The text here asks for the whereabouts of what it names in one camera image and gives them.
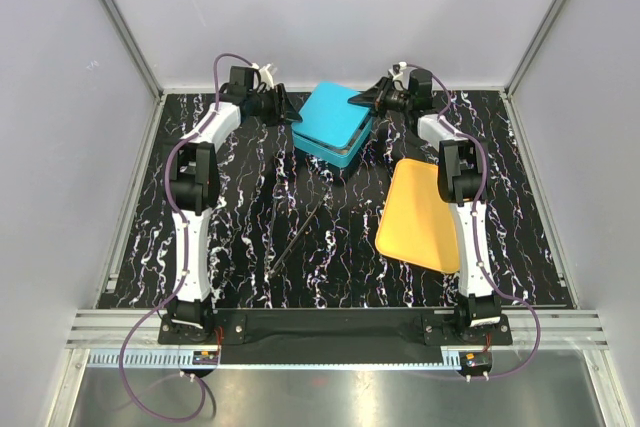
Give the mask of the teal box lid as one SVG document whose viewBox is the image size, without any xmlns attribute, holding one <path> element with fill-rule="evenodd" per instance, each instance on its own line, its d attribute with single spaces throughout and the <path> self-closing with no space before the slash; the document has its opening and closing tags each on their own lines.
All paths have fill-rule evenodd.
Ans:
<svg viewBox="0 0 640 427">
<path fill-rule="evenodd" d="M 356 90 L 322 82 L 311 92 L 299 110 L 301 122 L 293 133 L 333 148 L 345 148 L 356 132 L 369 120 L 369 109 L 349 102 Z"/>
</svg>

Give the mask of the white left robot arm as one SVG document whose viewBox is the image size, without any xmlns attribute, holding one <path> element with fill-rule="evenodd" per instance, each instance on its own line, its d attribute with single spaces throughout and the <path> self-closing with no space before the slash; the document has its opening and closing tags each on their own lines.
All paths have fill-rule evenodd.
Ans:
<svg viewBox="0 0 640 427">
<path fill-rule="evenodd" d="M 166 304 L 164 332 L 183 332 L 196 343 L 215 333 L 208 280 L 208 227 L 220 195 L 217 152 L 242 123 L 291 125 L 302 117 L 270 64 L 233 66 L 205 116 L 169 151 L 164 186 L 176 235 L 176 279 Z"/>
</svg>

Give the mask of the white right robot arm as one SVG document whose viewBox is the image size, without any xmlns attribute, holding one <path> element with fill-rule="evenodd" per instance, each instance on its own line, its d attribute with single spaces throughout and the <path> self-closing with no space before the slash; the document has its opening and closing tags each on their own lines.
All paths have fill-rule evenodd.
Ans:
<svg viewBox="0 0 640 427">
<path fill-rule="evenodd" d="M 453 216 L 460 258 L 454 331 L 460 340 L 472 344 L 498 327 L 501 320 L 485 226 L 489 162 L 485 143 L 446 119 L 445 113 L 453 105 L 452 94 L 446 94 L 444 108 L 433 106 L 434 84 L 444 85 L 431 71 L 401 61 L 349 102 L 368 108 L 376 117 L 390 111 L 402 113 L 418 138 L 438 148 L 437 188 Z"/>
</svg>

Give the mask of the metal tongs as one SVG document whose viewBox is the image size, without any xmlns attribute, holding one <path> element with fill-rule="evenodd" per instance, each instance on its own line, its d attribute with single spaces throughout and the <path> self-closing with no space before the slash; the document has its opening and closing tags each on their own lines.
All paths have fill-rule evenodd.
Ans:
<svg viewBox="0 0 640 427">
<path fill-rule="evenodd" d="M 329 191 L 330 191 L 330 187 L 329 186 L 326 186 L 323 189 L 323 191 L 320 194 L 320 197 L 318 198 L 318 200 L 315 203 L 314 207 L 312 208 L 310 214 L 305 219 L 305 221 L 303 222 L 303 224 L 300 227 L 300 229 L 298 230 L 298 232 L 289 241 L 289 243 L 286 245 L 286 247 L 285 247 L 284 251 L 282 252 L 282 254 L 275 261 L 274 265 L 269 269 L 269 271 L 268 271 L 268 279 L 272 279 L 272 278 L 276 277 L 279 274 L 279 272 L 283 268 L 283 264 L 284 264 L 286 258 L 294 250 L 294 247 L 295 247 L 296 243 L 302 237 L 302 235 L 305 233 L 306 229 L 309 227 L 311 221 L 316 216 L 316 214 L 317 214 L 318 210 L 320 209 L 320 207 L 323 205 L 323 203 L 324 203 Z"/>
</svg>

